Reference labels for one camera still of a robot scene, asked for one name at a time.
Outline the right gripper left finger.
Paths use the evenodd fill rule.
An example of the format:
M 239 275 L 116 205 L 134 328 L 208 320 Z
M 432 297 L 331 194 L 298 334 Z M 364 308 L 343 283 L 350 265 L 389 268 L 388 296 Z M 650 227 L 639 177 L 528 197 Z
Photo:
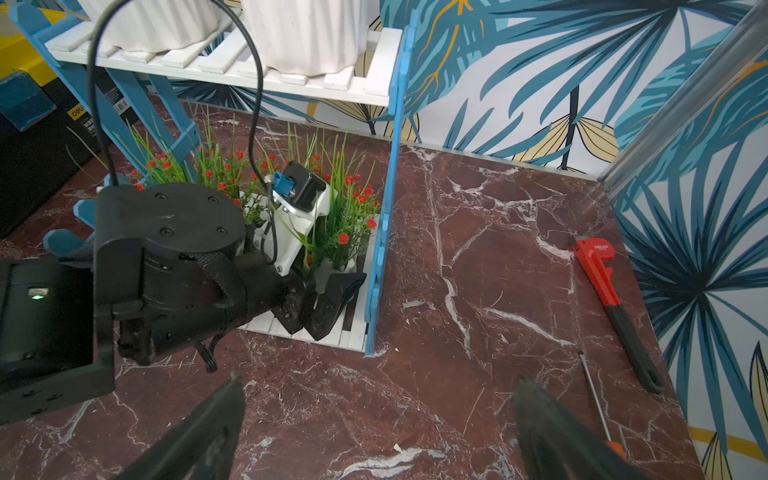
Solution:
M 170 430 L 119 479 L 227 479 L 230 477 L 246 400 L 233 374 L 182 423 Z

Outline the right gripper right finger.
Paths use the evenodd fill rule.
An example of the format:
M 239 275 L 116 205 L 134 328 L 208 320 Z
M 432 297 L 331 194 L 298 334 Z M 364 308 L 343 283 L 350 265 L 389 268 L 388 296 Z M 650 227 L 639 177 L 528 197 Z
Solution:
M 512 394 L 517 440 L 530 479 L 642 479 L 644 475 L 546 390 L 526 377 Z

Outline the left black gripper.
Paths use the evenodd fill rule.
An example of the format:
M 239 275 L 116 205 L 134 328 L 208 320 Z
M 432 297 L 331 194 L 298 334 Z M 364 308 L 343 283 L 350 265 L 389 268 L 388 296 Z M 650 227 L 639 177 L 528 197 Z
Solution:
M 313 279 L 295 272 L 281 276 L 258 252 L 173 260 L 148 255 L 142 266 L 141 307 L 120 322 L 118 351 L 148 366 L 193 347 L 205 369 L 214 372 L 218 342 L 263 313 L 272 313 L 289 334 L 305 328 L 314 340 L 322 340 L 365 279 L 362 272 L 332 274 L 317 297 Z

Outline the red flower pot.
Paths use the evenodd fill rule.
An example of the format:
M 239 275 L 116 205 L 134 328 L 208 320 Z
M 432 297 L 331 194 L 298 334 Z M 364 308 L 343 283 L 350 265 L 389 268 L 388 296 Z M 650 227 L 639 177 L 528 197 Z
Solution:
M 131 133 L 146 170 L 144 174 L 132 173 L 137 188 L 181 182 L 202 185 L 233 200 L 248 226 L 260 227 L 266 222 L 265 189 L 245 153 L 224 149 L 209 123 L 204 124 L 202 143 L 191 160 L 175 156 L 164 142 L 153 149 L 149 136 L 136 128 Z
M 262 148 L 262 173 L 271 189 L 272 176 L 282 172 L 290 163 L 300 163 L 325 180 L 331 192 L 330 212 L 320 217 L 289 272 L 311 279 L 324 263 L 334 272 L 342 272 L 347 264 L 364 253 L 370 236 L 377 228 L 381 205 L 368 183 L 372 173 L 362 175 L 364 155 L 355 150 L 347 152 L 347 137 L 336 135 L 328 140 L 321 130 L 300 136 L 293 124 L 287 127 L 287 147 L 275 145 L 271 151 Z

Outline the pink flower pot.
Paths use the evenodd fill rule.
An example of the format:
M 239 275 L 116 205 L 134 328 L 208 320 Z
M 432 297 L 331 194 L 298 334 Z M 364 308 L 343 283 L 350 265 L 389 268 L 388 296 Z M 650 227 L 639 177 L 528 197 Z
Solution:
M 211 36 L 228 15 L 212 1 L 130 1 L 108 21 L 98 45 L 159 53 Z
M 367 0 L 246 0 L 245 24 L 263 66 L 307 77 L 335 74 L 366 51 Z

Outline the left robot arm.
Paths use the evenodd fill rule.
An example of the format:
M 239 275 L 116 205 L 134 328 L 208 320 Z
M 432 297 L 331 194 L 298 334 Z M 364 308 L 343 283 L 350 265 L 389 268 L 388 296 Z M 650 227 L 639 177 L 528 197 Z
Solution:
M 1 420 L 9 424 L 114 390 L 114 359 L 147 366 L 194 348 L 208 372 L 217 343 L 271 312 L 314 338 L 364 282 L 336 273 L 323 292 L 245 252 L 235 202 L 207 187 L 108 186 L 92 242 L 61 259 L 1 264 Z

